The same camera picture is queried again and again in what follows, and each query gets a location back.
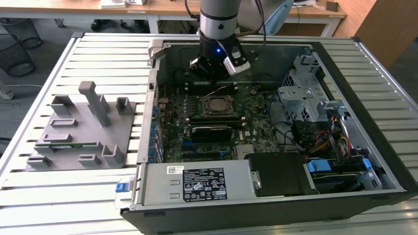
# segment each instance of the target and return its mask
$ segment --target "metal slatted table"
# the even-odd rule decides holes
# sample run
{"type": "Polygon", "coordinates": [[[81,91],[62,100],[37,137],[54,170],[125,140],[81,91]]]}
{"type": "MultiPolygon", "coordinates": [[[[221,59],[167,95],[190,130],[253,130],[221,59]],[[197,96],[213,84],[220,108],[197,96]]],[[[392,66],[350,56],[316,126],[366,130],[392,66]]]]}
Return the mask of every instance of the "metal slatted table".
{"type": "MultiPolygon", "coordinates": [[[[115,183],[135,174],[151,39],[197,39],[190,35],[87,33],[73,38],[51,76],[0,160],[0,233],[6,234],[139,234],[115,208],[115,183]],[[81,81],[97,83],[107,101],[127,96],[137,102],[127,168],[26,172],[27,158],[54,113],[47,106],[57,94],[86,102],[81,81]]],[[[262,40],[250,36],[244,40],[262,40]]],[[[328,49],[384,134],[412,174],[418,179],[418,105],[384,69],[362,43],[352,39],[273,37],[276,41],[320,41],[328,49]]],[[[326,80],[334,97],[336,88],[326,80]]],[[[418,234],[418,198],[333,222],[236,229],[197,234],[418,234]]]]}

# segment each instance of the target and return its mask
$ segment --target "white cable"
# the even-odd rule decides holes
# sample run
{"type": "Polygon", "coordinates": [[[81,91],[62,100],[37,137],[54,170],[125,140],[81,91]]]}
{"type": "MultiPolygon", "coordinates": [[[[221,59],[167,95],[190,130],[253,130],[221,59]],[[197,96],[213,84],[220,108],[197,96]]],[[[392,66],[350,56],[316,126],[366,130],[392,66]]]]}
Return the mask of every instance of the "white cable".
{"type": "Polygon", "coordinates": [[[34,84],[23,84],[23,85],[9,85],[7,87],[43,87],[43,86],[34,84]]]}

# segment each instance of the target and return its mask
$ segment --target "mesh trash can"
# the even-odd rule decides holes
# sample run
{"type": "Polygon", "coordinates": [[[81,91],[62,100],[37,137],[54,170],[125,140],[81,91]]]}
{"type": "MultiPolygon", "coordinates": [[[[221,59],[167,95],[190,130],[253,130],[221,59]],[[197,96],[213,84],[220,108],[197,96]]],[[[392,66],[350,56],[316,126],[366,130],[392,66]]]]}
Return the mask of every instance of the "mesh trash can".
{"type": "Polygon", "coordinates": [[[21,77],[35,69],[29,52],[15,34],[0,34],[0,68],[13,77],[21,77]]]}
{"type": "Polygon", "coordinates": [[[0,24],[7,32],[17,34],[26,49],[35,48],[42,44],[42,40],[31,19],[2,18],[0,24]]]}

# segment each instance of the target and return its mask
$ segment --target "motherboard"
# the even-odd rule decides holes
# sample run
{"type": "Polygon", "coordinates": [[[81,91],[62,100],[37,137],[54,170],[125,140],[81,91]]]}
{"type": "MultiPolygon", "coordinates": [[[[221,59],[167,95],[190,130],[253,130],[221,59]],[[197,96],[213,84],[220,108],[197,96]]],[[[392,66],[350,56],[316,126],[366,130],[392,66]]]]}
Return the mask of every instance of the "motherboard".
{"type": "Polygon", "coordinates": [[[272,88],[250,82],[186,83],[161,93],[165,162],[237,160],[249,153],[280,152],[269,121],[272,88]]]}

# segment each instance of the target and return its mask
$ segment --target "blue tab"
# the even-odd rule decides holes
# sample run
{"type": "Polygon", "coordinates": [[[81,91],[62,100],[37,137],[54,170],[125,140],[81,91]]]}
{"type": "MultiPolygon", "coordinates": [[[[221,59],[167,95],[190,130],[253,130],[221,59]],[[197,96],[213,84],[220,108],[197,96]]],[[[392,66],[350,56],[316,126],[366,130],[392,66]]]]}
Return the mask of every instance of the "blue tab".
{"type": "Polygon", "coordinates": [[[332,171],[328,160],[312,160],[308,164],[309,172],[332,171]]]}
{"type": "Polygon", "coordinates": [[[130,183],[118,183],[117,192],[130,192],[130,183]]]}
{"type": "Polygon", "coordinates": [[[369,170],[372,168],[372,162],[368,158],[364,158],[364,164],[365,164],[366,169],[369,170]]]}
{"type": "Polygon", "coordinates": [[[314,166],[313,162],[310,162],[308,164],[308,169],[309,169],[309,172],[316,172],[316,166],[314,166]]]}

